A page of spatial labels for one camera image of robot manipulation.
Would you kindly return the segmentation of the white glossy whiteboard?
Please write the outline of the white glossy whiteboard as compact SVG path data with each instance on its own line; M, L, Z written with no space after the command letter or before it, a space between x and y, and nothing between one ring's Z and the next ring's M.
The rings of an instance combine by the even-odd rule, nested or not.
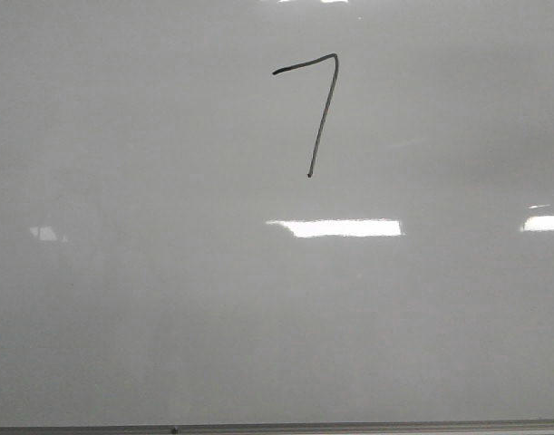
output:
M554 1L0 1L0 426L554 419Z

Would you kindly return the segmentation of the grey aluminium whiteboard frame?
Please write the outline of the grey aluminium whiteboard frame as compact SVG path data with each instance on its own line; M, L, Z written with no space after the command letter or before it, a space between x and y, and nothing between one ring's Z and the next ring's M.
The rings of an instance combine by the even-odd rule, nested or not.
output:
M554 434L554 419L107 426L1 426L0 434Z

